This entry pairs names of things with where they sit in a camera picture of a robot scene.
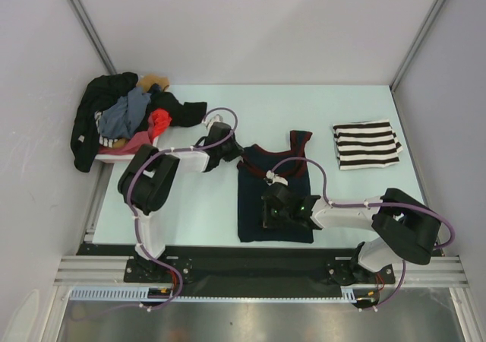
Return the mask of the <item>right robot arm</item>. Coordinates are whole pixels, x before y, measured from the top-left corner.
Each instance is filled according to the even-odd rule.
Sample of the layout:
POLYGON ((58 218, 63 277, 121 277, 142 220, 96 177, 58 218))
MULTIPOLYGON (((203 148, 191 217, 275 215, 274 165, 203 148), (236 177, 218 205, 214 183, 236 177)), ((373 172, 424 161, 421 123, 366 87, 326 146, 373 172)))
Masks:
POLYGON ((429 264, 441 225, 433 211, 397 188, 361 203, 336 203, 319 195, 302 197, 276 182, 265 190, 262 201, 265 228, 374 231, 377 238, 359 243, 349 262, 359 282, 368 282, 395 262, 429 264))

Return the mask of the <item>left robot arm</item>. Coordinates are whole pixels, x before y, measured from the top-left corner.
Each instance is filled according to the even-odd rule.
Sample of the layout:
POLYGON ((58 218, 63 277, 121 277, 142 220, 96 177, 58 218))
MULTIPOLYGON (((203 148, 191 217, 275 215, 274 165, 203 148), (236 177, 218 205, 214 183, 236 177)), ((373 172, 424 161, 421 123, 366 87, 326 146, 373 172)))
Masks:
POLYGON ((135 251, 144 258, 141 271, 150 280, 161 280, 168 271, 167 261, 160 257, 166 245, 152 214, 166 203, 176 175, 208 173, 222 160, 230 162, 243 154, 235 129, 230 125, 215 122, 207 130, 190 147, 160 150, 153 145, 142 145, 118 181, 118 192, 134 219, 135 251))

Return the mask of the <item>black white striped tank top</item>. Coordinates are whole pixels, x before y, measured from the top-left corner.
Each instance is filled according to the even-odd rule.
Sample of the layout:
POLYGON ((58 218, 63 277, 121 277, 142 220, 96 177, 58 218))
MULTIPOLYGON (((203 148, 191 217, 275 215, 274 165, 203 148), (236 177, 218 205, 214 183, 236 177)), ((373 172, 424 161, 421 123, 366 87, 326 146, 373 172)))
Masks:
POLYGON ((339 170, 386 168, 403 150, 388 119, 335 124, 332 127, 339 170))

